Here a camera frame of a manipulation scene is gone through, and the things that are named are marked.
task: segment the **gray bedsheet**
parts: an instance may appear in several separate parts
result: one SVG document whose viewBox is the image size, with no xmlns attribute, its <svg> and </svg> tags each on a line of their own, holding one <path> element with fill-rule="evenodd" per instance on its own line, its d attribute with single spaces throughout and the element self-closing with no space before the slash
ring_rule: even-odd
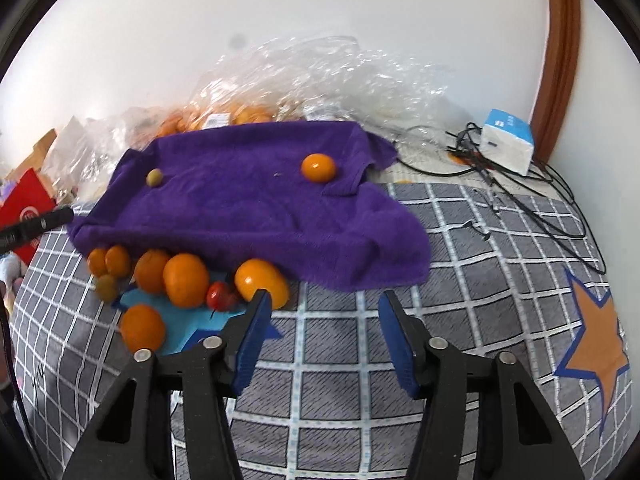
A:
<svg viewBox="0 0 640 480">
<path fill-rule="evenodd" d="M 608 289 L 606 279 L 562 254 L 505 197 L 498 202 L 498 217 L 486 196 L 470 187 L 381 187 L 420 219 L 433 248 L 427 283 L 396 289 L 408 312 L 465 351 L 516 354 L 561 421 L 586 477 L 604 478 L 627 445 L 630 373 L 617 379 L 600 435 L 596 381 L 557 377 L 553 371 L 581 324 L 564 269 L 598 298 Z M 522 199 L 550 221 L 577 231 L 564 203 Z M 461 227 L 468 220 L 477 230 Z M 485 241 L 478 231 L 491 236 Z M 592 242 L 571 243 L 581 256 L 594 258 Z M 101 304 L 93 288 L 66 234 L 52 232 L 40 243 L 12 317 L 24 401 L 38 446 L 57 477 L 129 358 L 118 333 L 120 314 Z M 380 293 L 343 294 L 292 284 L 292 301 L 273 313 L 283 339 L 265 343 L 252 384 L 226 405 L 246 479 L 404 475 L 422 403 L 409 400 L 398 387 L 380 332 Z M 186 479 L 177 394 L 172 410 L 177 478 Z M 460 478 L 472 477 L 477 423 L 477 397 L 470 394 Z"/>
</svg>

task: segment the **red packaging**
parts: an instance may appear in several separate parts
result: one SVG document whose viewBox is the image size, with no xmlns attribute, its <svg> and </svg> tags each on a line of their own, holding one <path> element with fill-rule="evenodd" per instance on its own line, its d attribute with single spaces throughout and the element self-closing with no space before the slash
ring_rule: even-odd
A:
<svg viewBox="0 0 640 480">
<path fill-rule="evenodd" d="M 54 200 L 40 183 L 36 172 L 31 168 L 22 176 L 11 194 L 0 207 L 0 228 L 16 224 L 29 218 L 40 216 L 56 206 Z M 25 264 L 29 265 L 38 249 L 40 238 L 14 249 Z"/>
</svg>

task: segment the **silver screw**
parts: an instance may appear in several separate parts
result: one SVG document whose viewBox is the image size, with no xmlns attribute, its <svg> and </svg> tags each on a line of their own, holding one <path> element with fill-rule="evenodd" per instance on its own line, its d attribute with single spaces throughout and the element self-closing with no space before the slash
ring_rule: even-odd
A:
<svg viewBox="0 0 640 480">
<path fill-rule="evenodd" d="M 500 362 L 503 362 L 506 365 L 514 365 L 518 361 L 516 359 L 516 356 L 511 352 L 500 352 L 498 359 L 500 359 Z"/>
<path fill-rule="evenodd" d="M 436 350 L 444 350 L 447 346 L 449 346 L 449 342 L 443 337 L 432 337 L 429 339 L 429 346 Z"/>
<path fill-rule="evenodd" d="M 209 350 L 213 348 L 218 348 L 221 345 L 222 345 L 222 339 L 219 338 L 217 335 L 210 335 L 202 342 L 202 346 L 204 346 L 204 348 L 207 348 Z"/>
<path fill-rule="evenodd" d="M 151 357 L 151 355 L 152 353 L 149 348 L 141 348 L 135 354 L 133 354 L 133 359 L 136 362 L 143 363 L 144 361 L 147 361 Z"/>
</svg>

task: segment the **orange star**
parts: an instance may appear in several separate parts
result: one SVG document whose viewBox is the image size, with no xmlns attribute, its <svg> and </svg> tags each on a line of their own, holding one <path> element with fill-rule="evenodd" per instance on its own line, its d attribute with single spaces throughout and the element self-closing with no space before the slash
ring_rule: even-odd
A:
<svg viewBox="0 0 640 480">
<path fill-rule="evenodd" d="M 620 337 L 611 291 L 607 291 L 599 300 L 568 270 L 566 275 L 582 326 L 560 361 L 555 375 L 598 381 L 602 394 L 602 432 L 616 391 L 616 379 L 628 370 L 629 360 Z"/>
</svg>

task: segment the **blue and white box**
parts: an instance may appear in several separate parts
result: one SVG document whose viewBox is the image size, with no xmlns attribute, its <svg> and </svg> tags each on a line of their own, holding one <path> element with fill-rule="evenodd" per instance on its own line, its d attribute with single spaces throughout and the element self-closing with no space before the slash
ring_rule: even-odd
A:
<svg viewBox="0 0 640 480">
<path fill-rule="evenodd" d="M 501 110 L 491 110 L 480 135 L 480 153 L 486 158 L 526 176 L 533 156 L 529 125 Z"/>
</svg>

